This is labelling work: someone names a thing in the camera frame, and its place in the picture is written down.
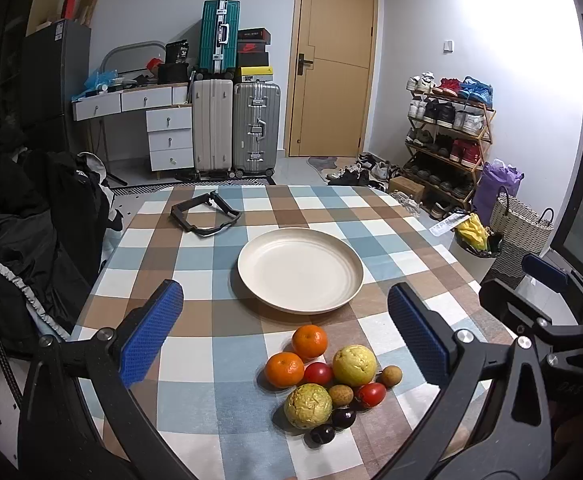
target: screw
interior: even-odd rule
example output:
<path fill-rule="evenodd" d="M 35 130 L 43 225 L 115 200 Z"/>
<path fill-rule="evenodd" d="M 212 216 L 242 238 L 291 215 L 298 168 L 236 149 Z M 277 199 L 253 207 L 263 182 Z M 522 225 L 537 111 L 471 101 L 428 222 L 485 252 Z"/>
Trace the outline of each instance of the screw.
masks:
<path fill-rule="evenodd" d="M 474 335 L 466 329 L 458 330 L 456 332 L 456 337 L 460 342 L 471 343 L 474 340 Z"/>
<path fill-rule="evenodd" d="M 113 337 L 113 328 L 101 328 L 95 335 L 100 341 L 108 341 Z"/>
<path fill-rule="evenodd" d="M 51 343 L 53 343 L 53 336 L 52 335 L 44 335 L 38 341 L 38 345 L 41 346 L 42 348 L 46 348 L 47 346 L 51 346 Z"/>
<path fill-rule="evenodd" d="M 527 336 L 521 335 L 518 338 L 518 346 L 524 349 L 531 348 L 531 339 L 529 339 Z"/>

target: rug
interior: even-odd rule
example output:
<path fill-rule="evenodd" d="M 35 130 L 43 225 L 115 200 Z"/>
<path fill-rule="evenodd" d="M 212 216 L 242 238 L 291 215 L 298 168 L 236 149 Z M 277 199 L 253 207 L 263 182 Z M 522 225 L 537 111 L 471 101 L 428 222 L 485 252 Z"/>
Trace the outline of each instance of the rug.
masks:
<path fill-rule="evenodd" d="M 334 173 L 340 168 L 351 166 L 355 162 L 354 156 L 310 156 L 307 159 L 308 165 L 318 171 L 320 178 L 325 182 L 329 182 L 327 180 L 328 174 Z"/>
<path fill-rule="evenodd" d="M 174 186 L 275 186 L 270 176 L 254 176 L 250 178 L 228 178 L 226 180 L 196 180 L 192 182 L 166 182 L 164 184 L 146 184 L 144 186 L 112 187 L 114 196 L 125 196 L 140 193 L 153 193 Z"/>

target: purple bag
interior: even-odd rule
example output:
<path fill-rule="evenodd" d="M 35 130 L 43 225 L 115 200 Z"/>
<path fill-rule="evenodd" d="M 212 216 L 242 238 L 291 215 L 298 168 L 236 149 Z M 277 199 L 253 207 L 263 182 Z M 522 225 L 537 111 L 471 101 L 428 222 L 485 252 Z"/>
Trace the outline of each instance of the purple bag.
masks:
<path fill-rule="evenodd" d="M 516 196 L 523 178 L 524 173 L 519 173 L 513 166 L 505 166 L 501 160 L 495 159 L 493 163 L 485 164 L 483 176 L 478 182 L 478 189 L 472 200 L 478 218 L 484 226 L 489 225 L 495 201 L 498 199 L 498 188 L 505 186 L 510 196 Z"/>

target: orange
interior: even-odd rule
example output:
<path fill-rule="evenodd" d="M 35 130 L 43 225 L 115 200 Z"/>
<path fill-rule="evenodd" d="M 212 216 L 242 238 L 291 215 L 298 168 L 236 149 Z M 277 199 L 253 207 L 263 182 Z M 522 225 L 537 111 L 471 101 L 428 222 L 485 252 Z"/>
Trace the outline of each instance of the orange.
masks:
<path fill-rule="evenodd" d="M 264 367 L 267 380 L 276 388 L 289 388 L 300 383 L 305 376 L 302 359 L 291 352 L 272 355 Z"/>
<path fill-rule="evenodd" d="M 291 338 L 294 352 L 303 359 L 321 356 L 327 350 L 327 333 L 316 325 L 303 325 Z"/>

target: door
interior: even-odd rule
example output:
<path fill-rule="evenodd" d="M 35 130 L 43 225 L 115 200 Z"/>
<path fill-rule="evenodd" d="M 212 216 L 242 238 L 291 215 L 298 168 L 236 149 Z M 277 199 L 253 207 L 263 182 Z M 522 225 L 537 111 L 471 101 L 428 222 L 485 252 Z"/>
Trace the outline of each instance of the door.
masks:
<path fill-rule="evenodd" d="M 374 10 L 374 0 L 301 0 L 289 155 L 358 154 Z"/>

